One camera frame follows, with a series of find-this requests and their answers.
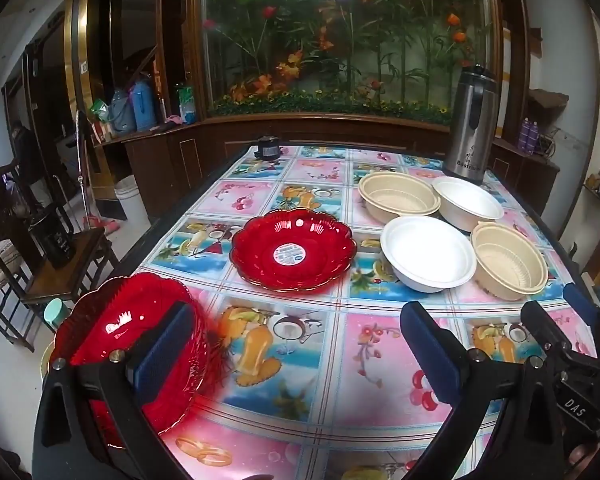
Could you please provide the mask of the purple bottles on shelf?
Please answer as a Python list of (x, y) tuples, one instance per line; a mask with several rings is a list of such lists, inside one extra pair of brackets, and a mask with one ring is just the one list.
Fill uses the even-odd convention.
[(524, 118), (518, 134), (517, 148), (528, 155), (533, 155), (538, 144), (540, 132), (537, 122)]

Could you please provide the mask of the flower garden mural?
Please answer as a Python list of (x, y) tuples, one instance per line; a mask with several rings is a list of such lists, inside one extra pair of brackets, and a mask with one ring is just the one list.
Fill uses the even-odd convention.
[(376, 115), (449, 125), (494, 59), (494, 0), (200, 0), (213, 116)]

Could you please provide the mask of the red plate with sticker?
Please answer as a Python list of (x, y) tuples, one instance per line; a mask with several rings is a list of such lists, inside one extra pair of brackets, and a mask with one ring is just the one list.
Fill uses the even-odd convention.
[(358, 251), (351, 229), (331, 214), (272, 210), (232, 238), (230, 262), (246, 282), (273, 292), (309, 292), (338, 280)]

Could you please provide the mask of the wooden side chair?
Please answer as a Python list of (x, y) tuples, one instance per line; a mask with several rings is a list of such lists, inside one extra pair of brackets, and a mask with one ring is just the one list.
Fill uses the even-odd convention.
[(103, 228), (74, 232), (68, 226), (73, 250), (66, 264), (55, 268), (41, 237), (44, 209), (35, 203), (17, 163), (0, 167), (0, 333), (14, 346), (34, 349), (32, 327), (56, 328), (44, 320), (46, 304), (55, 298), (76, 302), (98, 284), (105, 266), (118, 258)]

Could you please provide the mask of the white plastic bucket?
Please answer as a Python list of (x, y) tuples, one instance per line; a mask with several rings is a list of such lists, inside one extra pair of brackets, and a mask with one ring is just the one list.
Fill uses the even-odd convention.
[(142, 196), (140, 196), (140, 188), (132, 174), (114, 185), (114, 195), (122, 206), (127, 222), (132, 226), (144, 226), (145, 228), (150, 225)]

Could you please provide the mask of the green white packet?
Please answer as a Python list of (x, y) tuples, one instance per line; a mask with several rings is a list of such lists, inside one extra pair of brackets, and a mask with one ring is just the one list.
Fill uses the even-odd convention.
[(178, 107), (184, 124), (191, 125), (197, 120), (197, 111), (193, 88), (180, 84), (178, 86)]

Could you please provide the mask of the beige bowl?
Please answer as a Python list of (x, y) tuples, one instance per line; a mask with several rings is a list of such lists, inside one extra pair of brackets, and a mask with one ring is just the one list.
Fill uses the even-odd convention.
[(515, 301), (545, 288), (547, 264), (527, 237), (499, 223), (479, 222), (470, 241), (477, 259), (475, 280), (492, 296)]
[(424, 180), (391, 171), (366, 174), (358, 182), (358, 194), (367, 212), (382, 224), (403, 216), (431, 216), (441, 204)]

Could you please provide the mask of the black kettle on chair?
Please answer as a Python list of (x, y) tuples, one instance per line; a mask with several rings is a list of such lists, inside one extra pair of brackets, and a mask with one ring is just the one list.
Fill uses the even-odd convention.
[(51, 203), (31, 220), (29, 231), (54, 269), (66, 266), (76, 254), (73, 226), (66, 212)]

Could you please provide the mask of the white bowl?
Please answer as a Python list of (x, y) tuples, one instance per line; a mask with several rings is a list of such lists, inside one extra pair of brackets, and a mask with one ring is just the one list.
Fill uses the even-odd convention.
[(463, 232), (470, 233), (480, 222), (504, 217), (501, 204), (478, 185), (459, 178), (437, 177), (431, 186), (440, 197), (442, 218)]
[(399, 281), (425, 294), (460, 287), (477, 270), (468, 238), (428, 216), (392, 219), (382, 229), (380, 247)]

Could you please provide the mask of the grey blue jug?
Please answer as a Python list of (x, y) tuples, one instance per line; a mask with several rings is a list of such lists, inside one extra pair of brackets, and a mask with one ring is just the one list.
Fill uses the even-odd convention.
[(123, 89), (114, 90), (109, 105), (109, 122), (117, 136), (132, 133), (136, 122), (129, 93)]

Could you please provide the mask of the wooden low cabinet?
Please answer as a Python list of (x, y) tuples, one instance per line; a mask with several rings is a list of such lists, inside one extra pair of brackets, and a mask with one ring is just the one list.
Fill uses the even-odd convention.
[(222, 162), (276, 136), (286, 144), (351, 145), (442, 158), (451, 145), (445, 126), (348, 114), (276, 113), (207, 118), (169, 131), (144, 131), (99, 144), (91, 152), (97, 185), (132, 174), (148, 217), (159, 219)]

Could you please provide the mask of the colourful fruit tablecloth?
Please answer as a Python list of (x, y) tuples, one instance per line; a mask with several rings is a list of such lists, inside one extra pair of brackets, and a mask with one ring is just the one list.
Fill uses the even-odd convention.
[[(360, 148), (287, 146), (277, 162), (237, 157), (165, 214), (120, 271), (184, 284), (213, 318), (221, 380), (164, 434), (195, 479), (400, 479), (449, 415), (400, 333), (419, 301), (468, 347), (522, 360), (539, 346), (520, 301), (478, 283), (423, 294), (403, 285), (380, 249), (382, 226), (358, 181), (391, 170), (425, 182), (435, 159)], [(306, 207), (350, 226), (358, 251), (345, 274), (312, 292), (271, 292), (230, 262), (251, 218)]]

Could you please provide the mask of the large red wedding plate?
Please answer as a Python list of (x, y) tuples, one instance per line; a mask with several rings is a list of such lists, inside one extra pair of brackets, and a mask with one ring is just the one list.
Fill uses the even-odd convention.
[(158, 396), (143, 406), (152, 428), (163, 434), (186, 417), (212, 362), (208, 318), (197, 289), (151, 272), (110, 278), (78, 300), (58, 327), (48, 360), (63, 358), (79, 366), (107, 359), (114, 350), (129, 350), (177, 301), (193, 307), (194, 330)]

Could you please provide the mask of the stainless steel thermos jug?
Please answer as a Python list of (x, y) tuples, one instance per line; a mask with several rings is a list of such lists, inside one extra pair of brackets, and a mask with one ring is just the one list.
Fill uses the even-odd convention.
[(480, 64), (460, 73), (443, 171), (481, 184), (495, 134), (500, 94), (495, 76)]

